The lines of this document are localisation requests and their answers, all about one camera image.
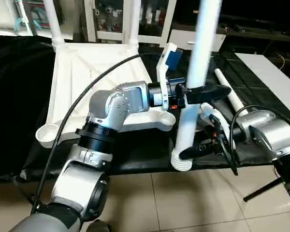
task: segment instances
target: glass cabinet door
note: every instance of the glass cabinet door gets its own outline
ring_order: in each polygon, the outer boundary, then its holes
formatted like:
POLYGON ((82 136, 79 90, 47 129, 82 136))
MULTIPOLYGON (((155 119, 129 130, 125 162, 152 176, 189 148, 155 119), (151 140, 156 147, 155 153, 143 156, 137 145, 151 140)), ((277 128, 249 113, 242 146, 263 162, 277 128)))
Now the glass cabinet door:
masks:
POLYGON ((95 0, 96 30, 122 33, 123 0, 95 0))
POLYGON ((169 0, 142 0, 139 35, 162 36, 169 0))

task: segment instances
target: cabinet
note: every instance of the cabinet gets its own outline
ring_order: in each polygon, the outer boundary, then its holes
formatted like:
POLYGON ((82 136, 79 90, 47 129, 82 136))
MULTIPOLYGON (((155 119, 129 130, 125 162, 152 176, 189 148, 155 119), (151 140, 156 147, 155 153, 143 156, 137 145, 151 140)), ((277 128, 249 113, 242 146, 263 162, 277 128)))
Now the cabinet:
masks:
MULTIPOLYGON (((84 0, 88 40, 127 44, 132 1, 84 0)), ((140 43, 166 45, 175 5, 176 0, 142 0, 140 43)))

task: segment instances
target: black clamp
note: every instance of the black clamp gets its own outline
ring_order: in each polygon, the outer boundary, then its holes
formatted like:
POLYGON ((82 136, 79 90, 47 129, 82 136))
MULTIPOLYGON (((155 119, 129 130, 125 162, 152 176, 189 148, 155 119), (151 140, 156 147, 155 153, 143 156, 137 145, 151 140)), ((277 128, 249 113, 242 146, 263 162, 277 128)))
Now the black clamp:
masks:
POLYGON ((222 99, 228 96, 231 89, 221 85, 207 85, 198 88, 187 88, 183 84, 178 84, 175 87, 177 105, 179 108, 185 108, 184 94, 188 104, 201 104, 214 100, 222 99))

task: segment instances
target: white frame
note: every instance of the white frame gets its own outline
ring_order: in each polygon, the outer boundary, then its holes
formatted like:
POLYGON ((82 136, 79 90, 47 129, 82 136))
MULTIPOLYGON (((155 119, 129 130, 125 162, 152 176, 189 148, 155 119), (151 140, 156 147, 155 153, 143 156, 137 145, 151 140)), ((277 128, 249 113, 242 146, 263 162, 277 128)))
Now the white frame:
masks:
MULTIPOLYGON (((106 40, 118 40, 118 41, 122 41, 123 44, 128 44, 129 31, 130 31, 130 15, 132 11, 132 1, 133 0, 124 0, 122 33, 109 32, 109 31, 97 31, 97 38, 96 38, 96 29, 95 29, 94 19, 93 19, 93 9, 95 9, 96 7, 95 0, 84 0, 88 41, 96 42, 97 39, 106 39, 106 40)), ((165 21, 163 25, 162 35, 161 36, 138 35, 138 40, 140 43, 159 44, 160 47, 164 47, 167 44, 167 40, 168 40, 170 29, 171 29, 173 14, 175 10, 175 5, 176 5, 176 0, 169 0, 168 8, 167 8, 166 16, 165 16, 165 21)))

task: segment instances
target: white plastic rod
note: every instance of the white plastic rod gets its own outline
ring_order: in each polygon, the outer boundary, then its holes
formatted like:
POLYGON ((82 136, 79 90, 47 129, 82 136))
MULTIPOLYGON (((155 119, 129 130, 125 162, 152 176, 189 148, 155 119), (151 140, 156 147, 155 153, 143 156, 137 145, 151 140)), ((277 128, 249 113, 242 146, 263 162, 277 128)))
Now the white plastic rod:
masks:
MULTIPOLYGON (((201 0, 196 39, 187 75, 186 86, 188 88, 196 88, 205 84, 220 7, 221 0, 201 0)), ((192 167, 192 160, 182 160, 179 158, 179 154, 193 145, 199 108, 199 104, 189 105, 186 103, 186 107, 182 109, 180 114, 176 146, 171 157, 171 164, 179 171, 187 171, 192 167)))
MULTIPOLYGON (((244 105, 241 102, 241 100, 239 99, 239 97, 236 95, 236 93, 234 92, 232 86, 230 85, 230 83, 228 82, 228 80, 226 79, 226 77, 223 75, 223 73, 221 72, 220 69, 215 69, 215 74, 218 78, 218 81, 224 85, 224 86, 228 86, 231 89, 231 93, 228 95, 229 101, 231 102, 231 105, 233 106, 234 110, 237 112, 239 109, 243 108, 244 105)), ((248 114, 247 110, 243 110, 239 116, 244 116, 248 114)))
POLYGON ((137 48, 139 46, 137 37, 139 34, 141 0, 132 0, 131 10, 129 45, 137 48))
POLYGON ((65 42, 61 35, 59 22, 57 19, 53 0, 43 0, 43 2, 44 2, 45 11, 46 11, 47 19, 50 26, 50 32, 52 34, 52 46, 54 48, 54 51, 56 51, 56 48, 64 45, 65 42))

